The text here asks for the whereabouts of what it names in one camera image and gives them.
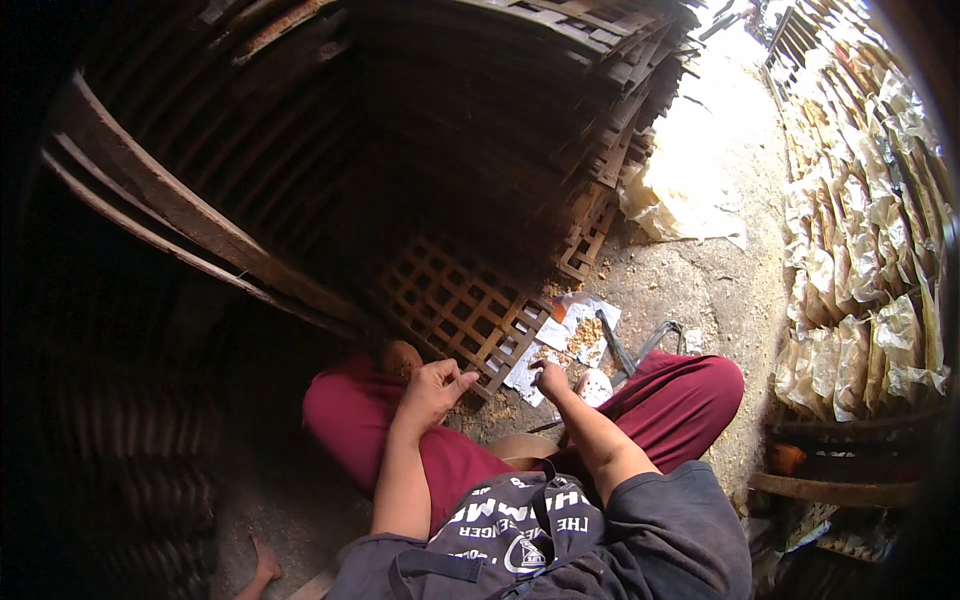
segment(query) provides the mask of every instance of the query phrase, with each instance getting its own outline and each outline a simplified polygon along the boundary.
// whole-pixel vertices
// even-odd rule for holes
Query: left hand
[[[430,427],[444,422],[457,399],[479,378],[478,372],[460,372],[452,358],[420,367],[396,408],[392,429],[419,440]]]

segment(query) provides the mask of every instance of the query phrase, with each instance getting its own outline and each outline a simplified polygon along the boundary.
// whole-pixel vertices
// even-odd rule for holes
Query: wooden crate
[[[473,391],[490,399],[534,336],[551,306],[495,275],[447,240],[416,235],[378,278],[391,318],[432,358],[454,358],[480,372]]]
[[[586,279],[593,268],[617,210],[610,190],[596,183],[588,187],[577,204],[584,198],[590,201],[589,210],[570,230],[570,235],[564,240],[563,252],[556,257],[557,268],[577,281]]]

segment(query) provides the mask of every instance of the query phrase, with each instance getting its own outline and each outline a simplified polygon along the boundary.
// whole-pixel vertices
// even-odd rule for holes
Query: wooden lattice
[[[443,240],[418,235],[379,277],[390,314],[433,358],[480,372],[473,391],[491,398],[530,346],[551,307],[518,292]]]
[[[610,190],[591,183],[574,205],[574,211],[582,216],[564,240],[564,251],[556,258],[557,268],[578,281],[587,278],[616,210]]]

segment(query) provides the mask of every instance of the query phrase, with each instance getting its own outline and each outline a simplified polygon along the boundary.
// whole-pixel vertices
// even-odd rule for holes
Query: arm
[[[430,489],[420,457],[420,438],[444,421],[457,398],[478,377],[475,372],[460,373],[452,358],[414,372],[387,436],[373,492],[371,534],[392,533],[416,540],[429,537]]]
[[[570,390],[563,369],[545,360],[534,364],[543,368],[537,387],[553,402],[564,419],[604,507],[613,490],[634,475],[660,470],[650,461],[646,452],[627,437],[613,421],[587,406]]]

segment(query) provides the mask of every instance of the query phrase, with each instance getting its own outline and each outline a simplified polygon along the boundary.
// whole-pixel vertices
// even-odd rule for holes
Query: maroon pants
[[[387,431],[404,381],[374,372],[355,356],[318,374],[303,399],[303,426],[368,497],[373,496]],[[598,410],[613,420],[664,473],[700,458],[730,423],[743,397],[743,376],[719,356],[653,350],[633,377]],[[470,438],[433,427],[420,441],[430,488],[431,533],[470,488],[513,469]],[[591,485],[575,447],[550,457],[557,472]]]

